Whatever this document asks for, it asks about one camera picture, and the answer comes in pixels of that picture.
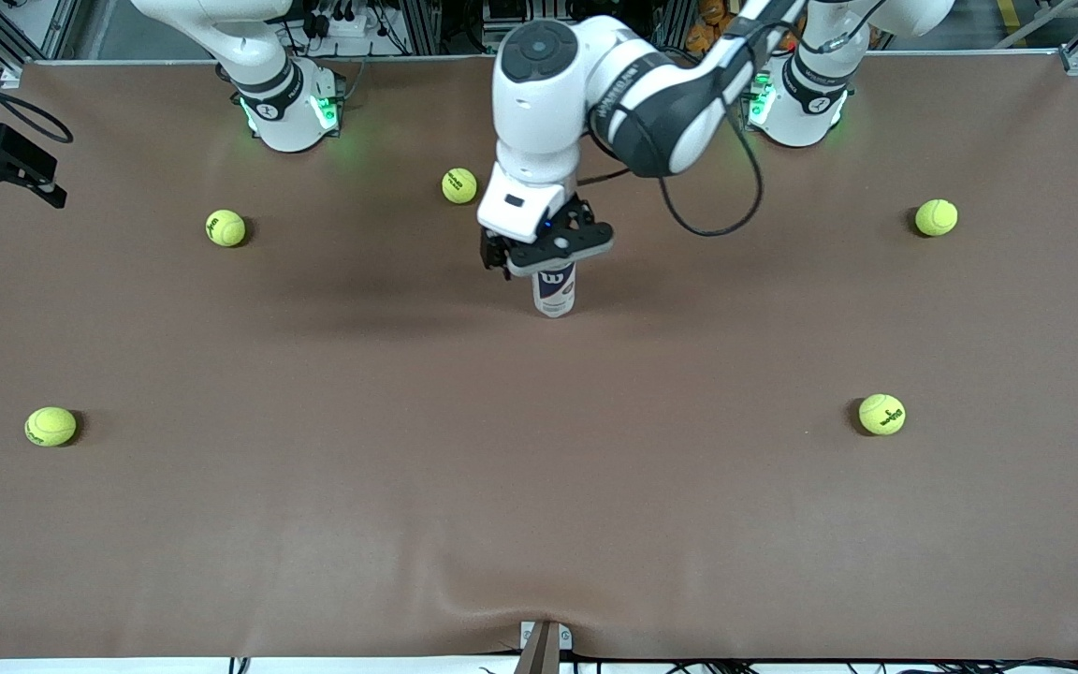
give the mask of brown table surface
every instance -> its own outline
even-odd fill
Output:
[[[27,68],[78,138],[67,209],[0,187],[0,657],[479,652],[536,617],[599,657],[1078,657],[1078,78],[869,59],[823,145],[757,140],[733,236],[586,188],[617,246],[549,320],[438,187],[487,178],[490,66],[373,65],[303,154],[209,67]],[[720,133],[672,189],[716,226],[751,184]],[[925,239],[934,196],[962,218]],[[898,436],[853,429],[875,391]],[[23,436],[46,404],[73,448]]]

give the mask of white can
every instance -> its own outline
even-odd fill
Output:
[[[566,315],[577,301],[577,263],[552,272],[535,273],[530,277],[530,289],[539,313],[548,318]]]

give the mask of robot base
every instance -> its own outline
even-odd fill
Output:
[[[288,105],[282,119],[261,119],[240,101],[252,136],[278,152],[301,152],[323,137],[338,136],[344,114],[347,81],[313,60],[296,57],[294,63],[302,68],[302,94]]]
[[[788,148],[807,148],[826,137],[839,120],[847,93],[823,114],[808,114],[801,104],[784,90],[784,64],[791,56],[768,60],[765,72],[751,82],[752,99],[748,102],[748,123],[764,132],[768,138]]]

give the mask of tennis ball logo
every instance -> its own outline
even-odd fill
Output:
[[[890,423],[894,423],[896,419],[901,418],[906,414],[900,408],[896,410],[884,410],[884,413],[886,414],[886,418],[884,422],[881,422],[881,426],[890,425]]]

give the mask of yellow-green tennis ball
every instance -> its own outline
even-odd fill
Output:
[[[210,242],[219,246],[232,247],[244,242],[248,228],[244,225],[244,218],[235,210],[215,210],[210,217],[206,218],[206,235]]]
[[[954,230],[954,223],[959,222],[959,210],[946,200],[931,200],[921,205],[914,223],[917,231],[926,236],[941,236]]]
[[[476,176],[468,169],[452,169],[443,175],[443,195],[453,204],[467,204],[476,195]]]
[[[78,422],[63,408],[40,408],[23,425],[27,439],[41,448],[55,448],[68,443],[78,430]]]
[[[893,436],[906,425],[906,407],[888,394],[874,394],[859,405],[859,423],[876,436]]]

